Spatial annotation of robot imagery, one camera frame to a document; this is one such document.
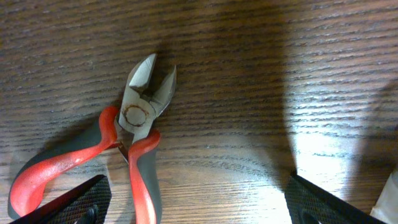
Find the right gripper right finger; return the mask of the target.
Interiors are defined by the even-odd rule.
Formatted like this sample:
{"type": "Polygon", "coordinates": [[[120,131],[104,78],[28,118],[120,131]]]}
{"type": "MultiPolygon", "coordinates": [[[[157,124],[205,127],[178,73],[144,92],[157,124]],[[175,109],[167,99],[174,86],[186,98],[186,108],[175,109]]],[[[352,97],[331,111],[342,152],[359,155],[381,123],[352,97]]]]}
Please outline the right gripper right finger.
{"type": "Polygon", "coordinates": [[[284,195],[292,224],[384,224],[295,172],[284,195]]]}

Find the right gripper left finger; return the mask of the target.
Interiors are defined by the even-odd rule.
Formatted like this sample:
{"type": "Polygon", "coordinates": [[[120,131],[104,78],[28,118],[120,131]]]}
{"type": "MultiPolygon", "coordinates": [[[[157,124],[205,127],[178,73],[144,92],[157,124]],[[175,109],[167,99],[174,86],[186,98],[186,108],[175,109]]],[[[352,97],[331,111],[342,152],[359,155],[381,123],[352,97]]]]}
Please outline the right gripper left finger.
{"type": "Polygon", "coordinates": [[[105,175],[96,175],[11,224],[103,224],[111,201],[105,175]]]}

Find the red handled cutting pliers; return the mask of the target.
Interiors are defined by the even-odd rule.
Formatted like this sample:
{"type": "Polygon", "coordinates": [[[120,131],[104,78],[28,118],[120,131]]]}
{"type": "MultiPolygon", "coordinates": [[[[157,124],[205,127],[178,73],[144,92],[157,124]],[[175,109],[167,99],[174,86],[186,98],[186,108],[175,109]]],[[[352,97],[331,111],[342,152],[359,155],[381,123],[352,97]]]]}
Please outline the red handled cutting pliers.
{"type": "Polygon", "coordinates": [[[160,133],[152,125],[171,102],[177,70],[174,68],[164,78],[152,96],[144,95],[156,58],[156,54],[150,54],[131,70],[119,108],[105,108],[86,131],[27,161],[9,191],[7,209],[11,218],[33,212],[41,204],[45,187],[51,180],[116,147],[129,166],[136,222],[160,223],[162,202],[155,169],[160,133]]]}

